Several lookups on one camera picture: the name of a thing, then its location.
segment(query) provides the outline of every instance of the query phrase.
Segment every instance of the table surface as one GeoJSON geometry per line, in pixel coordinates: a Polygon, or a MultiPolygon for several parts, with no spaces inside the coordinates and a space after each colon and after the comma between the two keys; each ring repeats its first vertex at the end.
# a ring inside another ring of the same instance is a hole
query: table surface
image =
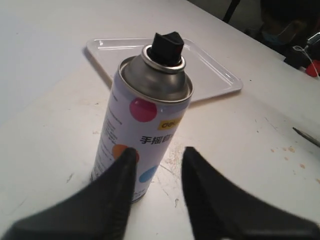
{"type": "MultiPolygon", "coordinates": [[[[43,66],[43,74],[56,77],[57,83],[32,93],[0,127],[0,234],[15,220],[64,200],[89,182],[110,91],[83,54],[77,55],[86,41],[171,31],[207,51],[244,88],[188,109],[163,167],[145,197],[132,206],[125,238],[193,239],[180,182],[185,146],[196,147],[249,193],[320,223],[320,148],[292,130],[320,137],[320,82],[283,63],[283,56],[186,0],[1,3],[11,18],[77,51],[68,53],[74,55],[64,64],[73,66],[64,75],[58,75],[57,58],[49,61],[52,69],[43,66]]],[[[42,66],[41,60],[31,59],[30,68],[42,66]]],[[[37,90],[46,78],[37,75],[29,82],[19,77],[16,84],[26,81],[22,94],[37,90]]]]}

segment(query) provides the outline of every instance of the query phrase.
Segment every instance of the pink circle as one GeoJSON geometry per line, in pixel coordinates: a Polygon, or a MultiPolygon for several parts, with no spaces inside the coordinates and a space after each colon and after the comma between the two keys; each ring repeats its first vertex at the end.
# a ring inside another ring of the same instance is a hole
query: pink circle
{"type": "Polygon", "coordinates": [[[130,103],[130,113],[138,122],[150,122],[157,116],[157,106],[137,97],[130,103]]]}

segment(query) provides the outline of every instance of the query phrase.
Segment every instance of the orange circle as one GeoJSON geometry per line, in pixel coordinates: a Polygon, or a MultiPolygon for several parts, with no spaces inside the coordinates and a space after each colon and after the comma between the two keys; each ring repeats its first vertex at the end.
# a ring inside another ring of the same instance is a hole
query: orange circle
{"type": "MultiPolygon", "coordinates": [[[[112,156],[115,160],[117,160],[121,154],[124,152],[125,149],[127,149],[128,146],[126,145],[123,145],[123,144],[116,144],[113,146],[112,148],[112,156]]],[[[136,152],[136,162],[139,162],[139,159],[140,159],[140,156],[139,156],[139,153],[138,151],[135,149],[135,152],[136,152]]]]}

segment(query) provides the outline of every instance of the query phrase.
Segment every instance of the cable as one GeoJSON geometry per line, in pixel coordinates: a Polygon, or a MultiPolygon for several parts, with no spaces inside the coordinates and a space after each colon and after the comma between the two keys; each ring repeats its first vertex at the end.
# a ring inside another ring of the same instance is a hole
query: cable
{"type": "Polygon", "coordinates": [[[318,78],[318,80],[320,81],[319,72],[317,71],[317,68],[316,68],[316,66],[315,66],[315,64],[314,64],[314,61],[312,61],[311,57],[310,57],[309,54],[307,53],[307,51],[306,51],[307,48],[308,48],[308,46],[306,46],[305,48],[302,48],[301,46],[298,46],[298,45],[296,45],[296,46],[293,47],[293,49],[294,49],[295,51],[297,51],[297,52],[303,52],[303,54],[310,60],[312,66],[313,66],[313,68],[314,68],[314,71],[315,71],[315,73],[316,73],[316,75],[317,75],[317,78],[318,78]]]}

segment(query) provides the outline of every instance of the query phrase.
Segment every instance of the white tray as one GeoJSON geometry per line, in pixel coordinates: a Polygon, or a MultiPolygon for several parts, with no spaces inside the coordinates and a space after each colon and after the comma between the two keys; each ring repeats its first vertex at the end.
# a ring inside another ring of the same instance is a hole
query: white tray
{"type": "MultiPolygon", "coordinates": [[[[194,42],[183,39],[182,55],[186,60],[185,72],[194,84],[191,101],[196,102],[239,91],[242,81],[220,65],[194,42]]],[[[152,44],[151,38],[93,39],[86,48],[113,79],[119,63],[131,56],[141,53],[143,46],[152,44]]]]}

